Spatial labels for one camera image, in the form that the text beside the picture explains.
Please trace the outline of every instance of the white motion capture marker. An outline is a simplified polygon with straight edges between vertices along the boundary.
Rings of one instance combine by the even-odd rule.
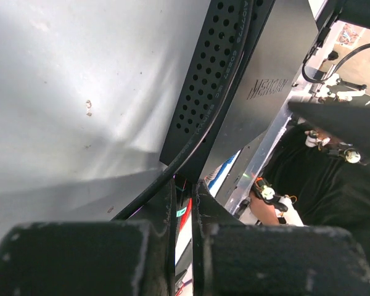
[[[360,153],[355,150],[348,150],[345,152],[345,160],[349,163],[358,163],[360,161]]]
[[[325,146],[331,140],[329,137],[324,139],[318,138],[318,133],[314,130],[306,131],[305,134],[307,135],[305,144],[309,148],[316,147],[319,143],[321,143],[322,146]]]
[[[273,199],[274,195],[275,195],[275,191],[273,188],[271,187],[265,187],[263,188],[263,190],[261,191],[261,196],[266,199],[266,200],[271,200]]]

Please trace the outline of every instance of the black perforated panel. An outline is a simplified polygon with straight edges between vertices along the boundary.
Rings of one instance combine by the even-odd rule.
[[[173,117],[178,132],[184,133],[186,138],[198,127],[215,97],[238,27],[239,3],[212,1],[208,11],[209,18],[204,23],[195,51],[198,54],[192,60],[178,100],[182,110],[176,110]]]
[[[236,32],[241,29],[239,20],[244,5],[251,6],[253,1],[211,1],[160,156],[160,160],[167,165],[187,143],[210,104],[218,103],[215,94],[231,58]],[[263,0],[255,2],[255,7],[262,5]],[[228,98],[226,109],[231,99]],[[223,118],[216,121],[197,152],[181,169],[187,178],[194,181],[199,178]]]

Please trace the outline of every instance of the blue cable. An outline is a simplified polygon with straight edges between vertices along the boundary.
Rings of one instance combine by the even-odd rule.
[[[232,161],[234,160],[234,157],[235,157],[236,155],[234,154],[231,158],[229,158],[227,161],[225,161],[225,163],[221,166],[221,169],[220,169],[220,171],[218,172],[218,174],[216,174],[216,176],[215,176],[215,179],[214,180],[211,180],[210,181],[210,184],[208,184],[208,188],[209,189],[211,189],[212,188],[212,186],[214,186],[214,184],[215,184],[215,182],[216,182],[216,180],[218,180],[218,178],[222,175],[222,173],[223,173],[223,171],[224,171],[224,169],[230,164],[230,163],[232,163]]]

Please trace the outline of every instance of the gray metal panel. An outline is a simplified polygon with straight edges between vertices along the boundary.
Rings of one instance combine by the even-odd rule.
[[[0,1],[0,239],[153,181],[209,2]]]
[[[275,2],[216,137],[202,176],[207,175],[269,127],[285,102],[298,67],[317,32],[307,1]],[[270,93],[260,90],[253,96],[253,90],[260,84],[260,89],[266,86]],[[276,87],[276,84],[284,86],[280,88]]]
[[[271,5],[268,2],[274,2],[274,0],[264,1],[266,9]],[[252,7],[253,1],[249,0],[227,0],[224,3],[220,0],[213,0],[211,2],[162,149],[160,160],[164,164],[169,165],[174,160],[202,123],[203,118],[207,116],[210,108],[218,105],[221,100],[220,94],[226,94],[231,77],[224,73],[230,69],[230,64],[237,64],[237,61],[241,59],[239,54],[234,54],[240,49],[233,50],[243,44],[236,41],[236,36],[244,30],[241,26],[242,19],[247,23],[252,19],[250,11],[255,11]],[[250,22],[250,27],[255,27],[254,22]],[[259,27],[256,26],[255,31],[259,32]],[[200,173],[233,96],[234,93],[228,95],[207,136],[179,171],[191,182],[195,183],[200,178]]]
[[[230,199],[227,200],[225,204],[225,209],[227,209],[229,213],[234,214],[240,201],[244,197],[246,197],[246,195],[249,193],[251,185],[257,178],[260,170],[262,169],[267,158],[269,157],[271,149],[274,146],[274,142],[278,139],[278,134],[280,130],[282,129],[282,127],[286,125],[289,116],[290,116],[290,112],[285,106],[284,108],[280,110],[277,117],[274,119],[270,128],[266,132],[263,140],[258,146],[258,149],[254,149],[255,145],[251,145],[251,147],[253,148],[252,149],[253,151],[252,159],[247,169],[245,170],[244,174],[240,177],[240,180],[237,183],[236,189],[232,192]],[[217,193],[217,195],[224,194],[224,193],[225,192],[219,192]]]

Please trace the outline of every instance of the black fabric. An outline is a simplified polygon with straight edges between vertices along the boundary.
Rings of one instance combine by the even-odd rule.
[[[305,145],[300,125],[278,143],[263,176],[278,194],[296,195],[307,225],[338,226],[352,232],[370,264],[370,164],[354,165]]]

